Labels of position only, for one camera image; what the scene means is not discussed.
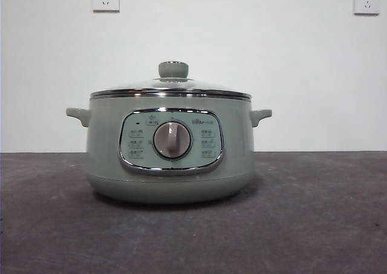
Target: white wall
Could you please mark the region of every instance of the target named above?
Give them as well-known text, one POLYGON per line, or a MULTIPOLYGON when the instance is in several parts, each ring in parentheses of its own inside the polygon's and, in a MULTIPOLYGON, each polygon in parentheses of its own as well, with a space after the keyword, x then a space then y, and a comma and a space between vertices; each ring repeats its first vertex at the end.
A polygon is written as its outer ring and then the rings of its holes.
POLYGON ((89 93, 157 76, 190 77, 253 96, 273 118, 257 151, 387 150, 387 0, 378 17, 352 0, 1 0, 3 152, 84 151, 65 117, 89 93))

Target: control panel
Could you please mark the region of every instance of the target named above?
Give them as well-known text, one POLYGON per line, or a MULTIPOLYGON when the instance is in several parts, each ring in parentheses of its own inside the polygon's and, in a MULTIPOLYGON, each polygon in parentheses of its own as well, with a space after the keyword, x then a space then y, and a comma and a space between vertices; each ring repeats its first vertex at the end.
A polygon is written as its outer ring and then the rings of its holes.
POLYGON ((131 169, 150 174, 208 171, 221 161, 223 132, 217 116, 186 108, 143 109, 125 117, 120 156, 131 169))

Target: metal rim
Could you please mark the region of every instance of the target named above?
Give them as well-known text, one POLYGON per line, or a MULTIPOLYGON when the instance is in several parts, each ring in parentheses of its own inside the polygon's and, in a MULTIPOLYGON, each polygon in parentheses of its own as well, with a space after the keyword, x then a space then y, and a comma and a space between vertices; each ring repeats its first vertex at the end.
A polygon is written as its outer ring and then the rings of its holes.
POLYGON ((104 99, 112 97, 213 97, 220 99, 251 100, 251 95, 237 91, 200 90, 197 88, 133 88, 96 91, 90 94, 90 99, 104 99))

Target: pot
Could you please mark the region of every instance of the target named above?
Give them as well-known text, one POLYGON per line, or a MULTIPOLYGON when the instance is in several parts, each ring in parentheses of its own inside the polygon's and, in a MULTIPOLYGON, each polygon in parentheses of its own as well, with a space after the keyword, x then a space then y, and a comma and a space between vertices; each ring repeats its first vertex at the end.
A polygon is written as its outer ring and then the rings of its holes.
POLYGON ((138 203, 225 197, 254 176, 251 95, 188 79, 188 65, 163 62, 160 77, 91 94, 66 114, 88 128, 86 172, 103 195, 138 203))

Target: gray countertop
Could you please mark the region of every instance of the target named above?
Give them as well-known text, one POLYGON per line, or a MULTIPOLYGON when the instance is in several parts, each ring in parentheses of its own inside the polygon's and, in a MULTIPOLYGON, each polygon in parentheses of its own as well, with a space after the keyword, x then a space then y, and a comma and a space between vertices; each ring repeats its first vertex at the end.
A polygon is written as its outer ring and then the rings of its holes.
POLYGON ((256 153, 218 201, 91 189, 85 154, 2 154, 2 272, 387 273, 387 152, 256 153))

